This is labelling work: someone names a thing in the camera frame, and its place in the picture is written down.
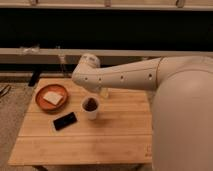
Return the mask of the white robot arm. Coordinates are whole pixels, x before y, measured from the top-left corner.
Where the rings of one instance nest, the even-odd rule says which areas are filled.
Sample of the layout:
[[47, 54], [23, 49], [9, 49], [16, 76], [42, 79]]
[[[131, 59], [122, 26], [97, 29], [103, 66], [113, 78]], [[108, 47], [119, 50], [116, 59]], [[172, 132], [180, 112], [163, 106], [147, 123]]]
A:
[[91, 92], [150, 90], [153, 171], [213, 171], [213, 57], [160, 57], [102, 68], [84, 54], [72, 74]]

